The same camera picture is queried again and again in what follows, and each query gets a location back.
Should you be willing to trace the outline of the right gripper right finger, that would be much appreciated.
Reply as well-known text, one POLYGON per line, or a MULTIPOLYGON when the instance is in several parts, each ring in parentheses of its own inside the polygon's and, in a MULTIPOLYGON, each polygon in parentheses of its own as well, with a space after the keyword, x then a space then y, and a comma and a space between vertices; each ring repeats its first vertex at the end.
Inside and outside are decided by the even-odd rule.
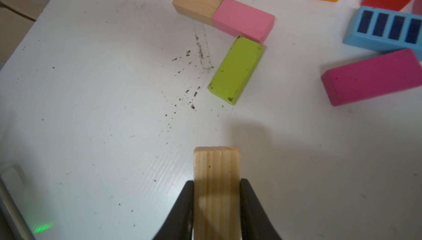
POLYGON ((247 179, 240 180, 240 220, 243 240, 282 240, 247 179))

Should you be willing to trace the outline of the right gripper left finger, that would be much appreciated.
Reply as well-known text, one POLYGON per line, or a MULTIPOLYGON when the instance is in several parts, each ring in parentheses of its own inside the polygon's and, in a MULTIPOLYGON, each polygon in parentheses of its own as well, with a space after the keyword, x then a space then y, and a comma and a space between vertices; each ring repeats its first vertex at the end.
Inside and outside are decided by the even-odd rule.
POLYGON ((194 182, 187 181, 153 240, 191 240, 193 231, 194 182))

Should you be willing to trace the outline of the wooden block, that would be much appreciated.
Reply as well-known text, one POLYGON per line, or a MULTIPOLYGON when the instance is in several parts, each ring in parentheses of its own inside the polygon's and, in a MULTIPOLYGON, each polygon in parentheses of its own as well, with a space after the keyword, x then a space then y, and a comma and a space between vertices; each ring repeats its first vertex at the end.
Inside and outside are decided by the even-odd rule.
POLYGON ((173 6, 179 14, 214 26, 213 16, 223 0, 173 0, 173 6))
POLYGON ((240 153, 197 147, 193 153, 195 240, 240 240, 240 153))

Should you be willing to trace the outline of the lime green block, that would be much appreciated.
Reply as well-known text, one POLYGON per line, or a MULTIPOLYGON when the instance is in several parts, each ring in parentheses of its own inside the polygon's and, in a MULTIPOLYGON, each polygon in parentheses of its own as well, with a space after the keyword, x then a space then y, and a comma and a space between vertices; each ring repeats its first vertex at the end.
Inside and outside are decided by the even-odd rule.
POLYGON ((235 105, 255 71, 265 46, 238 36, 208 85, 208 90, 235 105))

